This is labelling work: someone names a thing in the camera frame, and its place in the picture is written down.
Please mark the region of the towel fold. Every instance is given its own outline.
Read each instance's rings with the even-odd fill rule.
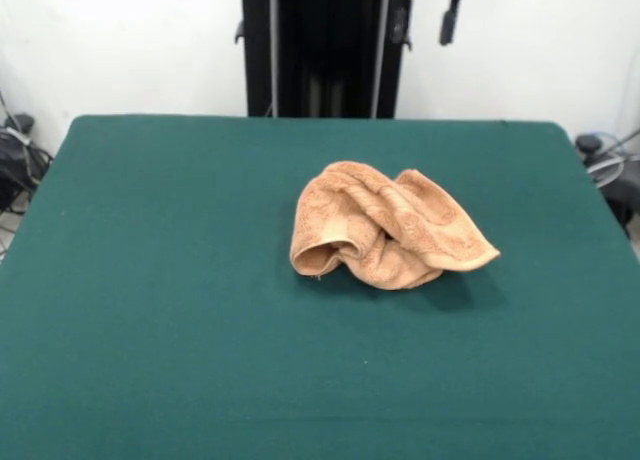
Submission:
[[[462,207],[417,170],[393,181],[355,162],[331,164],[309,182],[291,242],[301,275],[346,263],[384,290],[417,287],[443,270],[474,270],[499,255]]]

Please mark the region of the cable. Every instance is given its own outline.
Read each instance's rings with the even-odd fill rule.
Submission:
[[[7,176],[9,178],[9,180],[11,180],[13,183],[15,183],[16,185],[18,185],[20,188],[22,188],[23,190],[27,191],[27,192],[32,192],[33,188],[26,186],[24,183],[22,183],[22,181],[17,178],[12,171],[8,170],[8,169],[2,169],[0,170],[0,173],[2,173],[3,175]]]
[[[621,145],[620,145],[621,140],[618,137],[616,137],[615,135],[611,134],[611,133],[608,133],[608,132],[589,132],[587,135],[594,135],[596,137],[600,137],[600,138],[603,138],[603,139],[604,138],[608,138],[609,140],[611,140],[615,144],[616,148],[621,147]],[[622,148],[622,153],[623,154],[628,153],[627,150],[624,148],[624,146],[622,146],[621,148]]]
[[[45,161],[47,162],[47,166],[50,166],[53,163],[53,157],[46,150],[43,150],[40,147],[36,147],[33,143],[29,145],[29,150],[38,152],[40,155],[43,155],[45,157]]]
[[[603,150],[602,152],[600,152],[598,154],[598,156],[596,158],[602,158],[604,157],[607,153],[610,153],[611,151],[615,150],[616,148],[621,147],[622,145],[625,145],[627,143],[629,143],[631,140],[633,140],[634,138],[636,138],[637,136],[640,136],[640,128],[631,132],[629,135],[627,135],[626,137],[624,137],[622,140],[620,140],[616,145],[614,145],[613,147],[609,147],[605,150]]]
[[[0,230],[2,230],[4,232],[7,232],[7,233],[10,233],[12,236],[16,234],[15,230],[13,230],[12,228],[5,227],[4,225],[0,225]],[[5,255],[9,251],[9,247],[7,246],[7,244],[2,239],[2,236],[0,236],[0,247],[1,247],[0,248],[0,262],[2,262],[2,260],[4,260]]]
[[[596,165],[592,165],[589,168],[587,168],[587,173],[589,175],[593,175],[594,173],[605,169],[605,168],[609,168],[609,167],[613,167],[615,165],[618,166],[618,168],[616,168],[616,171],[613,172],[611,175],[609,175],[606,178],[600,179],[600,180],[596,180],[596,187],[598,188],[603,188],[606,187],[607,185],[609,185],[612,182],[615,182],[618,178],[620,178],[620,175],[622,175],[622,172],[624,171],[624,162],[626,161],[625,158],[623,157],[616,157],[616,158],[610,158],[608,160],[605,160],[604,162],[598,163]]]
[[[22,127],[20,126],[20,124],[16,120],[16,117],[14,117],[13,114],[9,111],[9,108],[7,107],[7,102],[4,101],[4,96],[2,95],[2,90],[0,90],[0,105],[2,105],[2,109],[4,110],[5,115],[7,117],[9,117],[9,119],[13,122],[13,125],[16,127],[16,129],[20,133],[24,133],[22,131]]]
[[[9,207],[7,210],[5,210],[5,213],[10,213],[11,215],[17,215],[18,217],[23,217],[25,213],[27,213],[26,210],[20,212],[18,210],[14,210],[13,207]]]
[[[28,147],[23,146],[22,149],[24,150],[24,164],[27,167],[27,175],[33,183],[35,183],[36,185],[40,185],[40,180],[38,180],[33,174],[33,170],[31,169],[31,161],[29,160],[29,158],[31,158],[31,160],[35,160],[35,158],[29,151]]]

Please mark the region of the crumpled towel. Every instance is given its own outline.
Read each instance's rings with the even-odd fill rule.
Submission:
[[[469,271],[500,255],[469,215],[417,170],[395,181],[355,162],[329,165],[296,210],[291,263],[321,276],[340,263],[384,290],[413,288],[443,270]]]

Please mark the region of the green felt surface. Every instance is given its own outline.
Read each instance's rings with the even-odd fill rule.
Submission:
[[[502,257],[297,276],[336,160],[418,168]],[[0,458],[640,458],[639,274],[551,124],[85,117],[0,267]]]

